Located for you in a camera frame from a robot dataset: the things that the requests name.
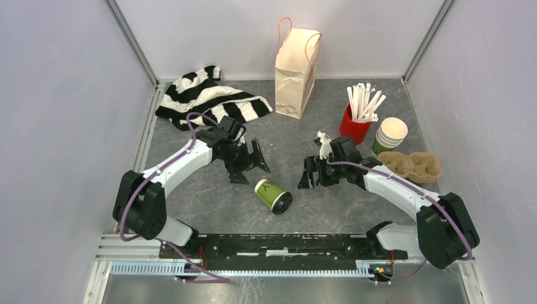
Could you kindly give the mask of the black cup lid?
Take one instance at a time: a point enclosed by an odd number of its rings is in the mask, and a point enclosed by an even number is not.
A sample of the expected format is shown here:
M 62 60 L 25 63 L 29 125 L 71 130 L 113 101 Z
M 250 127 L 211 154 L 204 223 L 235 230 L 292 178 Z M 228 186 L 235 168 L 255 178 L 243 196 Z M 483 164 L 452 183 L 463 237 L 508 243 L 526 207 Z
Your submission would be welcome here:
M 275 215 L 282 215 L 293 201 L 293 196 L 289 191 L 282 192 L 274 200 L 271 210 Z

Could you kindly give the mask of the green paper coffee cup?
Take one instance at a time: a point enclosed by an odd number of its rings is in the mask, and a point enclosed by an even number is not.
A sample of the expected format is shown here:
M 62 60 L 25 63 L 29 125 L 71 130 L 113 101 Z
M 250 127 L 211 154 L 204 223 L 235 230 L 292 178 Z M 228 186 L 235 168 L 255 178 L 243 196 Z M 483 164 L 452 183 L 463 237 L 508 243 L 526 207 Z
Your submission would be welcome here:
M 282 192 L 285 190 L 267 179 L 261 179 L 255 186 L 255 193 L 270 209 Z

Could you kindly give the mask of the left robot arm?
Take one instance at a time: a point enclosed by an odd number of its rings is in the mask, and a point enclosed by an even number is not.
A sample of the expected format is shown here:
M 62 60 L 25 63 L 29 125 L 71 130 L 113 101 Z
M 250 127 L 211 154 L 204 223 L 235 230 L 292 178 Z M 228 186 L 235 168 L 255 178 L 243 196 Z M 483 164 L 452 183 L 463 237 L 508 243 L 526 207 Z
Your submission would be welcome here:
M 167 196 L 195 171 L 222 160 L 232 184 L 249 183 L 245 171 L 259 168 L 270 172 L 258 139 L 248 146 L 245 126 L 224 116 L 212 127 L 195 131 L 187 144 L 166 160 L 143 172 L 129 170 L 120 181 L 113 219 L 124 241 L 138 237 L 173 243 L 184 258 L 199 250 L 196 230 L 167 215 Z

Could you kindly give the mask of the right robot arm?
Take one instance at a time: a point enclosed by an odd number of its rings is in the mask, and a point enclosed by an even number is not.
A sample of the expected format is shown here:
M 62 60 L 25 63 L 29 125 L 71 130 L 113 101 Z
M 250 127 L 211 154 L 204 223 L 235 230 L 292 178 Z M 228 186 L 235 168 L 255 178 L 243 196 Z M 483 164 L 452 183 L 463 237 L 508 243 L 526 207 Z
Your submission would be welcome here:
M 459 195 L 428 191 L 396 175 L 379 160 L 363 158 L 349 136 L 333 139 L 319 131 L 314 142 L 319 153 L 305 158 L 298 189 L 329 187 L 346 180 L 386 199 L 416 223 L 378 225 L 372 230 L 374 236 L 365 242 L 371 257 L 402 250 L 422 255 L 438 269 L 472 259 L 480 238 Z

